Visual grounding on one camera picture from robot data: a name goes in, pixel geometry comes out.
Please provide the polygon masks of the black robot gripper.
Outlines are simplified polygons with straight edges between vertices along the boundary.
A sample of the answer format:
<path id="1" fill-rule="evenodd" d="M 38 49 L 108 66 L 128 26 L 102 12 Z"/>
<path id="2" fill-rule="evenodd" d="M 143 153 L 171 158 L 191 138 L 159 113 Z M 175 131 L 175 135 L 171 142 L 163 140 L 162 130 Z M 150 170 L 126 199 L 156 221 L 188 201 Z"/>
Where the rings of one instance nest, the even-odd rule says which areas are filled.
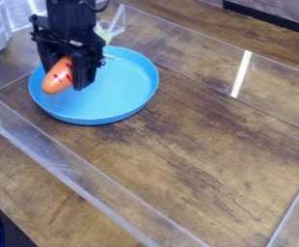
<path id="1" fill-rule="evenodd" d="M 94 32 L 96 15 L 107 9 L 96 0 L 46 0 L 47 15 L 30 17 L 42 64 L 50 72 L 63 56 L 72 58 L 72 84 L 76 91 L 92 83 L 103 60 L 104 39 Z"/>

